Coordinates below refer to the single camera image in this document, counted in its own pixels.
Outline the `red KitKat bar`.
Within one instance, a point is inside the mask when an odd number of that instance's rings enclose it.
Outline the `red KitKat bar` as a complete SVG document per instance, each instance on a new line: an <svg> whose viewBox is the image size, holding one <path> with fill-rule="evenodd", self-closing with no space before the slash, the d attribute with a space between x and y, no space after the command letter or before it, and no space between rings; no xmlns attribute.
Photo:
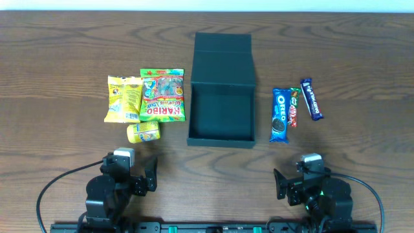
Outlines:
<svg viewBox="0 0 414 233"><path fill-rule="evenodd" d="M297 113L298 113L298 98L301 93L301 89L298 87L291 87L290 106L289 106L289 120L288 123L292 127L297 127Z"/></svg>

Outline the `Haribo gummy worms bag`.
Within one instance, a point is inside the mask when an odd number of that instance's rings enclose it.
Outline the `Haribo gummy worms bag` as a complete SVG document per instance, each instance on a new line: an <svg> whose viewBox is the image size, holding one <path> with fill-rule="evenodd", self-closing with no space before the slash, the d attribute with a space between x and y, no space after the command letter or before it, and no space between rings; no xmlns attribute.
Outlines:
<svg viewBox="0 0 414 233"><path fill-rule="evenodd" d="M140 120L183 122L184 69L140 69L143 81Z"/></svg>

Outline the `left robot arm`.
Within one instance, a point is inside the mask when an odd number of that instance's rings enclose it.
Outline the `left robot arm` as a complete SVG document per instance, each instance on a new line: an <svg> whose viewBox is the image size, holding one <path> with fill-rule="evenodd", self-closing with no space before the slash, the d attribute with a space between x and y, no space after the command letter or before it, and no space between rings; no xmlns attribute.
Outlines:
<svg viewBox="0 0 414 233"><path fill-rule="evenodd" d="M134 232L135 224L123 213L131 196L145 196L157 189L157 164L154 158L145 167L145 175L132 176L131 158L108 153L102 159L101 175L86 186L87 211L78 219L77 232Z"/></svg>

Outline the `dark green open box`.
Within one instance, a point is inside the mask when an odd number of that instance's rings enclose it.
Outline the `dark green open box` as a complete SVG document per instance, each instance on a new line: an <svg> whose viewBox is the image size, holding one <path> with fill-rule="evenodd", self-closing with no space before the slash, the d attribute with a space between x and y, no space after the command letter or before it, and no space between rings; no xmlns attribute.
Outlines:
<svg viewBox="0 0 414 233"><path fill-rule="evenodd" d="M251 35L196 33L188 145L253 148L255 88Z"/></svg>

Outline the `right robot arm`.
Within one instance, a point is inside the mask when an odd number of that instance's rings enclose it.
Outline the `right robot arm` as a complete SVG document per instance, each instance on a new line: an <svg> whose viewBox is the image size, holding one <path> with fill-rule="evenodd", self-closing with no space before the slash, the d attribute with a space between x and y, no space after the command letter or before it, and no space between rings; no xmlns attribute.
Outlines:
<svg viewBox="0 0 414 233"><path fill-rule="evenodd" d="M349 183L332 177L323 161L298 162L301 177L287 179L274 170L277 198L290 206L303 204L309 215L296 232L356 232L351 217L353 200Z"/></svg>

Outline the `blue Oreo cookie pack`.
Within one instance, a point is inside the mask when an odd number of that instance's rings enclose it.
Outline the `blue Oreo cookie pack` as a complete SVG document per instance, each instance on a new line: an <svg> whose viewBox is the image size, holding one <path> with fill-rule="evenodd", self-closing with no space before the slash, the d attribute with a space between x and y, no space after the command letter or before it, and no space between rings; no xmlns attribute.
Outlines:
<svg viewBox="0 0 414 233"><path fill-rule="evenodd" d="M289 120L291 90L273 88L272 94L272 130L270 142L288 143L287 126Z"/></svg>

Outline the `blue Dairy Milk bar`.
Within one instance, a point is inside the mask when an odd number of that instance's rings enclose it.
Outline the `blue Dairy Milk bar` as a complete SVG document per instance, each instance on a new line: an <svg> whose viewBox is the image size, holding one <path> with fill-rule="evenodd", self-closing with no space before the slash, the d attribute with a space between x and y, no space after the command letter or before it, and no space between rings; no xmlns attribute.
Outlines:
<svg viewBox="0 0 414 233"><path fill-rule="evenodd" d="M300 87L305 97L306 105L309 114L313 121L318 121L323 118L316 95L312 86L312 79L305 78L300 81Z"/></svg>

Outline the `small yellow snack pack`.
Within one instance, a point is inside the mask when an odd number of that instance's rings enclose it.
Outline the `small yellow snack pack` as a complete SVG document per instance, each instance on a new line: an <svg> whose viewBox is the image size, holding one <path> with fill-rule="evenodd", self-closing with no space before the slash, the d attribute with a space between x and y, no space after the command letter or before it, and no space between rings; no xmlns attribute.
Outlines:
<svg viewBox="0 0 414 233"><path fill-rule="evenodd" d="M130 143L141 143L160 138L159 124L156 121L131 124L127 127L127 139Z"/></svg>

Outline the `yellow snack bag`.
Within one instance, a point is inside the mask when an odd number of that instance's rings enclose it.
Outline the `yellow snack bag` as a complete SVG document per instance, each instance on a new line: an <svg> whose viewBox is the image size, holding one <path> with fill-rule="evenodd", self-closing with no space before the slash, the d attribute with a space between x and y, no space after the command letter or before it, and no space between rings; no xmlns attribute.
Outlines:
<svg viewBox="0 0 414 233"><path fill-rule="evenodd" d="M104 122L140 123L143 80L135 76L108 76L109 109Z"/></svg>

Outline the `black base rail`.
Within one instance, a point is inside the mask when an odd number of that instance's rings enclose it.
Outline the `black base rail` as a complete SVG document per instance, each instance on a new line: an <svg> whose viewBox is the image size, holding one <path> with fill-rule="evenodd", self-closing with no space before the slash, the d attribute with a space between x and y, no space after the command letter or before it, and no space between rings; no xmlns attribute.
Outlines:
<svg viewBox="0 0 414 233"><path fill-rule="evenodd" d="M159 223L140 222L125 227L104 229L91 227L87 223L77 224L56 223L50 226L50 233L76 232L124 232L124 233L312 233L319 232L317 226L305 223L274 221L267 224L226 224L226 223Z"/></svg>

